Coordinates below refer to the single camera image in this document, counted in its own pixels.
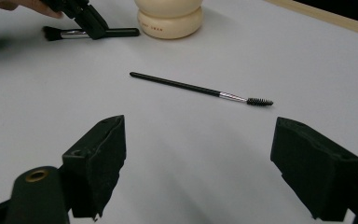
spiral bristles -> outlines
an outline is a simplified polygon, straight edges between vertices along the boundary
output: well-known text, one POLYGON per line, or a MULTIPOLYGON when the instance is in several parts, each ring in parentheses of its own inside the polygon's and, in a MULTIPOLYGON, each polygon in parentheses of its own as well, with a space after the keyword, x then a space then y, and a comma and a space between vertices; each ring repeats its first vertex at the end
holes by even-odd
POLYGON ((274 103, 270 100, 265 99, 257 99, 257 98, 249 98, 246 100, 246 104, 248 105, 273 105, 274 103))

white tabletop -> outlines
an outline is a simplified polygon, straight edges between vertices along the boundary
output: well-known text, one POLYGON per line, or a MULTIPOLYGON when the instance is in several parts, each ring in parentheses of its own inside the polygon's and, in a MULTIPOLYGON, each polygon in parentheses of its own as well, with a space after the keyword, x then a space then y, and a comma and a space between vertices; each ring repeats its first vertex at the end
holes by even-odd
MULTIPOLYGON (((138 27, 133 1, 90 3, 113 28, 138 27)), ((202 27, 177 40, 48 42, 43 26, 76 23, 0 10, 0 202, 18 175, 59 167, 99 120, 124 115, 128 158, 98 223, 322 223, 269 159, 275 121, 306 123, 358 156, 358 34, 265 1, 202 5, 202 27), (275 104, 243 105, 131 71, 275 104)))

white table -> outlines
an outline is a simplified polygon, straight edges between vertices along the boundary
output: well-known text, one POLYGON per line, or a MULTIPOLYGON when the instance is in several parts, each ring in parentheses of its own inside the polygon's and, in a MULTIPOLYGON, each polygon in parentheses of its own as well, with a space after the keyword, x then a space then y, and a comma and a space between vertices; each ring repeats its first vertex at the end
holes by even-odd
MULTIPOLYGON (((91 4, 111 27, 138 27, 132 1, 91 4)), ((322 223, 269 159, 275 121, 306 123, 358 156, 358 34, 265 1, 203 8, 202 27, 171 41, 48 42, 42 26, 76 23, 0 10, 0 202, 18 175, 59 167, 95 123, 123 114, 128 158, 98 223, 322 223), (275 104, 242 105, 131 71, 275 104)))

wooden strip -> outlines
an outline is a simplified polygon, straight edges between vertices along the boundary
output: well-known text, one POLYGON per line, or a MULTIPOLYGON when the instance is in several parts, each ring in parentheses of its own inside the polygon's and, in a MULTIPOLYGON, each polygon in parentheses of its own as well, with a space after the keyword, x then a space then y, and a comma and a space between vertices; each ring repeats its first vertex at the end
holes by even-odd
POLYGON ((317 7, 311 7, 302 3, 298 3, 293 0, 266 0, 272 4, 275 4, 280 7, 285 7, 293 11, 311 16, 313 18, 327 21, 332 24, 353 30, 358 32, 358 21, 334 14, 325 10, 321 10, 317 7))

black bristles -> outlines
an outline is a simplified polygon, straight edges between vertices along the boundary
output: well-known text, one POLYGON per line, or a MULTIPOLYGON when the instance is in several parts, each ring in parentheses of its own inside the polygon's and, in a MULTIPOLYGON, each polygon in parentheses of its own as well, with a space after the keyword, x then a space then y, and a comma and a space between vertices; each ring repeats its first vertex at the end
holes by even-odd
POLYGON ((257 98, 249 98, 246 101, 248 105, 273 105, 274 103, 270 100, 257 99, 257 98))
POLYGON ((43 32, 45 33, 45 38, 48 41, 61 40, 61 30, 49 26, 43 27, 43 32))

